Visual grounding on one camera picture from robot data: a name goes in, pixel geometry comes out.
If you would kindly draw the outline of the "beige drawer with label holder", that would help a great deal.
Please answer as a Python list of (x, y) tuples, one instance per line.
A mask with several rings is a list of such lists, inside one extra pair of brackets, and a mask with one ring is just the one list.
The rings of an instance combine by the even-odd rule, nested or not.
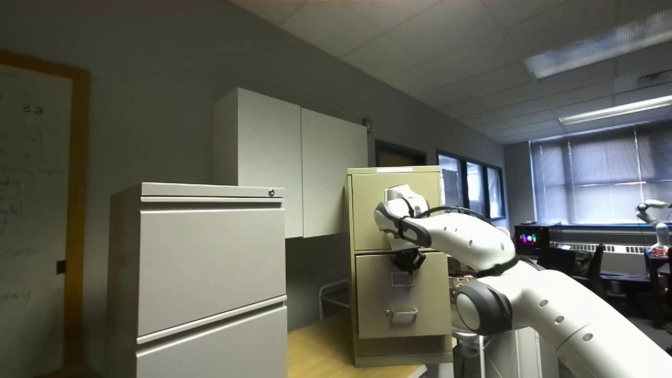
[[(447, 255), (427, 252), (420, 269), (401, 272), (391, 254), (355, 258), (360, 338), (436, 337), (452, 331)], [(386, 309), (417, 308), (414, 321), (391, 322)]]

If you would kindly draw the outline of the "beige filing cabinet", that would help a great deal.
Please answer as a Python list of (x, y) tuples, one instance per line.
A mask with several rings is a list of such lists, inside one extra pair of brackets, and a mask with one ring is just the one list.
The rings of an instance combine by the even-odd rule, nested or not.
[[(346, 198), (346, 228), (350, 235), (350, 214), (348, 204), (348, 187), (345, 186)], [(418, 211), (432, 208), (427, 204), (419, 206)], [(388, 234), (391, 242), (394, 237)], [(360, 338), (358, 334), (358, 317), (356, 301), (356, 267), (355, 258), (360, 255), (384, 255), (393, 256), (396, 250), (363, 251), (355, 252), (352, 249), (350, 235), (350, 314), (353, 332), (354, 364), (357, 368), (372, 368), (373, 366), (387, 366), (399, 364), (442, 364), (451, 363), (452, 357), (452, 333), (449, 335), (437, 335), (436, 337), (401, 337), (401, 338)], [(426, 254), (433, 251), (428, 248), (420, 249)]]

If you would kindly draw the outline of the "grey filing cabinet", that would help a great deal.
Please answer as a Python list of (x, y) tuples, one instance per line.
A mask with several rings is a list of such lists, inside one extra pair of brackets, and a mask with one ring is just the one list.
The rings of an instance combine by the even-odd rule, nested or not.
[(110, 198), (104, 378), (287, 378), (282, 187)]

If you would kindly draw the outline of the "tall grey drawer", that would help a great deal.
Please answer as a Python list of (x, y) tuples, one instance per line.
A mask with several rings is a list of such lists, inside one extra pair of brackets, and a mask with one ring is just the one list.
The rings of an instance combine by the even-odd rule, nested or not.
[(138, 335), (286, 294), (281, 209), (144, 211)]

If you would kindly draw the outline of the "row of interior windows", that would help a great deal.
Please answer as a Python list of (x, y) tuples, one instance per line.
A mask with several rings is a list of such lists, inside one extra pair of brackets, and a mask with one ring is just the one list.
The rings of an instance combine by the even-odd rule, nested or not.
[(504, 171), (501, 167), (441, 149), (436, 155), (446, 205), (470, 209), (488, 221), (507, 218)]

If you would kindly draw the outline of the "dark door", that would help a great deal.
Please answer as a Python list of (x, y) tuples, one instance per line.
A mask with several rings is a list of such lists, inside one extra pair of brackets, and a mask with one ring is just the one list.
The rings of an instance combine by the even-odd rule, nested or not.
[(427, 165), (425, 152), (382, 140), (375, 141), (375, 155), (377, 167)]

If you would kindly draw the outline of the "monitor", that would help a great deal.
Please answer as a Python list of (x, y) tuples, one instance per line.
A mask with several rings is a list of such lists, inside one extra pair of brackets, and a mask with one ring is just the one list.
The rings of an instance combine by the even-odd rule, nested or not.
[(516, 225), (513, 241), (517, 254), (538, 256), (550, 246), (550, 227), (538, 224)]

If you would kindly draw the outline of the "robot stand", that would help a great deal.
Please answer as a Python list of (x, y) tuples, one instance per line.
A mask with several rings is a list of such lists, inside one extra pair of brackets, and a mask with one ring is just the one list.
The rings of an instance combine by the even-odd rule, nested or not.
[(453, 336), (454, 378), (561, 378), (554, 350), (532, 328), (493, 337)]

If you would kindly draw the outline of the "office chair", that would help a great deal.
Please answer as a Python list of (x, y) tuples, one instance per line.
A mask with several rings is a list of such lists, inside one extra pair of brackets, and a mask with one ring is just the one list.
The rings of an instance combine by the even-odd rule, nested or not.
[(574, 250), (573, 278), (588, 290), (604, 299), (606, 290), (601, 276), (606, 246), (600, 243), (594, 251)]

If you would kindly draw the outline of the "window with blinds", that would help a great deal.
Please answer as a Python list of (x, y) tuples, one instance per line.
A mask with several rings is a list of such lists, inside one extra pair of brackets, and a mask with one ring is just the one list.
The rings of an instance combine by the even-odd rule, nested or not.
[(530, 143), (537, 220), (637, 222), (647, 200), (672, 203), (672, 119)]

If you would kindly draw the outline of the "long ceiling light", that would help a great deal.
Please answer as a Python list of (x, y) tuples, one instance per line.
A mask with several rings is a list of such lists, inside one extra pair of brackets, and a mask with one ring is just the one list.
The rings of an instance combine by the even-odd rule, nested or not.
[(628, 114), (635, 114), (669, 106), (672, 106), (672, 94), (658, 98), (652, 98), (649, 100), (634, 101), (632, 103), (584, 112), (581, 114), (574, 114), (570, 117), (561, 117), (559, 118), (559, 121), (563, 125), (569, 126), (573, 124), (602, 120), (605, 118), (621, 117)]

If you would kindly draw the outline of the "ceiling light panel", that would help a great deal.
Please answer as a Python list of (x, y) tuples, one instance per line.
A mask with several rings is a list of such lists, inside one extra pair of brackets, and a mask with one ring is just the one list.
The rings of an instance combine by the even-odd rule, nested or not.
[(672, 8), (524, 60), (536, 79), (611, 60), (672, 41)]

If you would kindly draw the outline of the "white wall cabinet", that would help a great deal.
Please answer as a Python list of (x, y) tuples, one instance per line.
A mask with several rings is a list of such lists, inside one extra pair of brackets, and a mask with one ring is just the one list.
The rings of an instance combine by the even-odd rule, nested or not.
[(212, 175), (220, 185), (283, 188), (288, 238), (342, 234), (345, 180), (368, 166), (365, 127), (233, 89), (212, 108)]

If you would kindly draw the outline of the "whiteboard with wooden frame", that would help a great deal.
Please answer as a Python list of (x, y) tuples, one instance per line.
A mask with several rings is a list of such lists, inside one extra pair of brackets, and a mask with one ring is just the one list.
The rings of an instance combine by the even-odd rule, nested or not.
[(0, 50), (0, 378), (82, 368), (89, 103), (87, 71)]

